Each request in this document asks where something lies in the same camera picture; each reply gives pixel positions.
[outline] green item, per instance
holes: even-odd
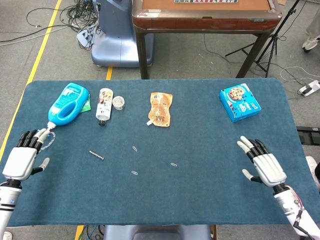
[[[90,106],[90,94],[88,96],[88,100],[84,103],[80,113],[86,112],[86,111],[90,111],[91,110],[91,106]]]

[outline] cookie box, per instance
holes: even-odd
[[[261,110],[246,83],[221,90],[219,98],[232,122],[256,115]]]

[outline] table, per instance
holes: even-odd
[[[262,110],[232,123],[219,91],[243,82]],[[20,135],[46,126],[50,106],[68,83],[35,81],[26,87],[0,163],[1,172]],[[21,184],[23,190],[10,226],[287,224],[273,190],[243,176],[243,168],[252,173],[255,169],[236,144],[241,135],[267,145],[287,174],[286,183],[297,191],[313,219],[320,221],[320,197],[279,81],[75,83],[89,90],[92,110],[54,129],[56,140],[39,154],[35,165],[45,157],[50,157],[50,163],[43,173]],[[113,109],[105,127],[98,125],[95,116],[101,88],[110,88],[114,96],[125,99],[125,109]],[[173,94],[170,127],[146,125],[150,94],[157,91]],[[103,156],[104,161],[89,150]]]
[[[257,39],[236,78],[244,78],[282,18],[277,0],[238,3],[174,3],[174,0],[133,0],[140,74],[148,79],[145,35],[148,33],[254,34]]]

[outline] white robotic hand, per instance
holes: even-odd
[[[269,153],[269,150],[262,141],[240,137],[237,144],[253,163],[259,176],[253,176],[246,169],[242,172],[252,182],[263,183],[274,190],[274,198],[278,201],[285,216],[293,226],[295,232],[311,240],[320,240],[320,229],[315,224],[301,199],[292,187],[285,185],[287,175],[280,166],[276,157]]]
[[[2,172],[6,181],[0,184],[0,239],[3,239],[22,191],[21,182],[45,170],[49,163],[49,158],[45,158],[40,166],[34,167],[36,156],[49,133],[50,129],[45,128],[38,132],[27,131],[21,135],[17,147],[11,150]]]

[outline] gray floor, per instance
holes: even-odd
[[[286,13],[293,4],[288,0],[283,12]],[[26,23],[26,14],[34,8],[53,8],[55,0],[1,0],[0,1],[0,41],[15,38],[35,31]],[[72,5],[72,0],[62,0],[60,8]],[[314,75],[320,75],[320,47],[306,54],[301,45],[306,39],[305,29],[316,13],[320,4],[307,2],[303,11],[287,32],[286,41],[279,41],[278,55],[273,63],[282,67],[301,66]],[[294,14],[287,22],[286,29],[296,17]],[[38,25],[47,26],[52,16],[51,10],[34,12],[29,20]],[[29,74],[42,44],[43,37],[34,40],[0,46],[0,143],[15,112]],[[206,43],[211,51],[224,55],[240,48],[254,40],[249,35],[206,35]],[[241,62],[245,59],[243,53],[236,53],[228,59],[229,64],[221,57],[209,53],[204,46],[202,34],[157,34],[155,44],[155,60],[150,68],[152,79],[207,79],[234,78]],[[263,77],[263,73],[251,68],[247,77]],[[270,76],[280,78],[281,69],[271,66]],[[297,77],[308,77],[301,70],[291,71]],[[47,42],[40,64],[34,76],[34,81],[41,80],[101,80],[106,78],[107,69],[97,67],[92,63],[89,52],[79,48],[76,34],[71,29],[53,32]],[[138,68],[115,68],[112,80],[139,79]],[[300,97],[294,92],[300,87],[296,82],[284,84],[287,89],[288,101],[297,125],[320,127],[320,92],[309,97]],[[306,155],[320,160],[319,147],[303,147]],[[76,226],[34,226],[10,229],[15,240],[25,239],[74,239]],[[269,240],[299,239],[288,225],[224,225],[218,227],[219,240]]]

